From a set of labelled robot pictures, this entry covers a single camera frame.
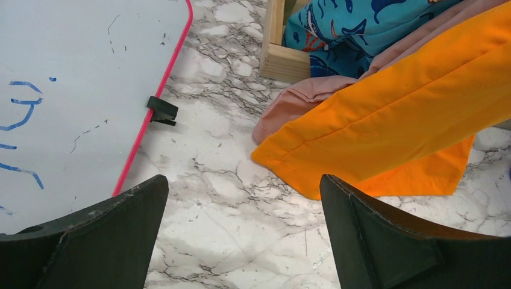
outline pink cloth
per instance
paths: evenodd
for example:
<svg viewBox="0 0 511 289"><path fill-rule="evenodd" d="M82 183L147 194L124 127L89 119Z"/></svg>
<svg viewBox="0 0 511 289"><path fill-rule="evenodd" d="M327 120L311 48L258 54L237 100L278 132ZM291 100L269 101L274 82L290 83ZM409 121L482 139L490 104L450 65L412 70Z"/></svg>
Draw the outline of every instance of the pink cloth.
<svg viewBox="0 0 511 289"><path fill-rule="evenodd" d="M258 144L262 143L271 134L277 132L286 122L306 114L333 93L413 54L431 39L449 28L508 1L464 0L452 6L377 55L373 59L368 71L359 79L345 76L328 76L305 79L290 86L280 93L263 112L252 133L254 140Z"/></svg>

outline orange cloth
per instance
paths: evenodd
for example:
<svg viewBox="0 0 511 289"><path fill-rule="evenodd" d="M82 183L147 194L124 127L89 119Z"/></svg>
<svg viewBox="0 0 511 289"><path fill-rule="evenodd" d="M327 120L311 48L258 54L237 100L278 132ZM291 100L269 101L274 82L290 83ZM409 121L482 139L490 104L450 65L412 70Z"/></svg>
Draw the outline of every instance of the orange cloth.
<svg viewBox="0 0 511 289"><path fill-rule="evenodd" d="M268 137L253 160L311 199L325 173L371 196L452 194L471 136L511 118L509 15L511 2L338 91Z"/></svg>

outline wooden crate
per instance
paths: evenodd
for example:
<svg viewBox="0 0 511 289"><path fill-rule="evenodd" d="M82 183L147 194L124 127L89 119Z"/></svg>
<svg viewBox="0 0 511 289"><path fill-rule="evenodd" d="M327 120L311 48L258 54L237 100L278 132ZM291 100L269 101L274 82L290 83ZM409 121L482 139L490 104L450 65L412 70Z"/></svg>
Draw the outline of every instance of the wooden crate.
<svg viewBox="0 0 511 289"><path fill-rule="evenodd" d="M268 0L263 31L259 74L263 77L296 83L310 78L309 53L282 46L284 17L303 7L308 0Z"/></svg>

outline blue marker writing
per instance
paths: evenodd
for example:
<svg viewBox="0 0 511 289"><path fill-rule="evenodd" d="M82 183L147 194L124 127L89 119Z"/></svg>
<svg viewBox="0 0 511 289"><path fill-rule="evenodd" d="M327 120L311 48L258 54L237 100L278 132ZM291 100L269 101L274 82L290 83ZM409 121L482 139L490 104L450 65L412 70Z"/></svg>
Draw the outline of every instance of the blue marker writing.
<svg viewBox="0 0 511 289"><path fill-rule="evenodd" d="M8 144L0 143L0 149L17 149L17 146L10 146Z"/></svg>
<svg viewBox="0 0 511 289"><path fill-rule="evenodd" d="M41 189L45 188L45 186L43 185L43 182L41 181L39 176L31 170L24 170L24 169L20 169L18 167L8 166L8 165L2 164L2 163L0 163L0 169L11 170L13 172L27 173L29 175L32 175L34 177L34 179L36 179L36 183L39 185L39 187Z"/></svg>
<svg viewBox="0 0 511 289"><path fill-rule="evenodd" d="M28 86L31 89L33 89L35 92L39 92L42 94L42 92L34 84L31 84L28 81L11 81L11 83L9 83L9 85L25 85L25 86Z"/></svg>
<svg viewBox="0 0 511 289"><path fill-rule="evenodd" d="M14 212L0 206L0 211L5 211L6 214L8 214L9 216L12 216Z"/></svg>
<svg viewBox="0 0 511 289"><path fill-rule="evenodd" d="M26 124L27 121L32 116L32 113L34 112L35 106L40 104L42 101L43 101L42 98L39 98L36 101L20 101L18 99L14 99L14 98L11 99L11 102L14 103L14 104L30 105L30 108L28 109L27 115L25 115L25 117L20 122L17 122L17 123L14 123L12 125L8 125L8 126L0 125L0 131L11 131L11 130L13 130L15 128L18 128L18 127Z"/></svg>

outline marble floor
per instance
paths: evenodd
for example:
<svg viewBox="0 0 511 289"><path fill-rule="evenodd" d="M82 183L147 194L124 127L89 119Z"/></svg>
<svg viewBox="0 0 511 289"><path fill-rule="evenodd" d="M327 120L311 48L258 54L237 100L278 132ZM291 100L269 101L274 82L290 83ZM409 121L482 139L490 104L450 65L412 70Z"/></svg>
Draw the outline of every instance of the marble floor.
<svg viewBox="0 0 511 289"><path fill-rule="evenodd" d="M125 187L166 175L170 193L146 288L340 288L321 203L252 163L251 131L287 84L258 75L265 1L195 1L163 98L178 126L153 124ZM454 196L385 197L419 217L511 235L511 133L479 133Z"/></svg>

